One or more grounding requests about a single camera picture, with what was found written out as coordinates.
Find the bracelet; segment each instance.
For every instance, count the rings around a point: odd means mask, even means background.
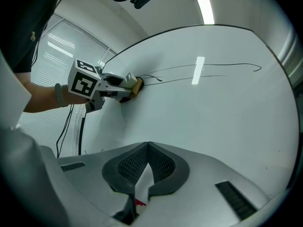
[[[57,83],[55,85],[55,93],[56,93],[57,101],[58,101],[60,107],[67,107],[68,104],[65,102],[65,100],[63,98],[62,88],[63,88],[63,86],[61,86],[59,83]]]

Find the black shirt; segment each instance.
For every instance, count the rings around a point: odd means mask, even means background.
[[[1,5],[4,19],[0,46],[15,73],[31,71],[36,44],[54,13],[56,3],[57,0],[7,0]]]

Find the person's arm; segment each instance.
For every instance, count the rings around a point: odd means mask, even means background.
[[[43,87],[30,81],[30,72],[15,73],[18,80],[32,95],[30,101],[25,107],[24,112],[37,113],[54,108],[59,108],[55,87]],[[63,87],[63,98],[67,104],[84,104],[88,99],[71,94],[67,91],[67,87]]]

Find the air vent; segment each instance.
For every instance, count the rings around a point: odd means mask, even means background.
[[[257,211],[229,181],[217,183],[216,187],[241,220]]]
[[[83,162],[76,162],[76,163],[73,163],[73,164],[68,164],[68,165],[61,166],[61,169],[64,172],[67,172],[67,171],[71,171],[71,170],[74,170],[74,169],[77,169],[77,168],[83,167],[83,166],[85,166],[85,164]]]

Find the forearm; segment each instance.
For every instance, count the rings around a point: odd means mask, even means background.
[[[32,95],[25,107],[25,112],[37,113],[61,107],[56,97],[55,87],[43,87],[32,82],[26,83],[24,87]],[[65,102],[69,105],[84,104],[88,101],[84,97],[69,93],[67,87],[63,87],[62,92]]]

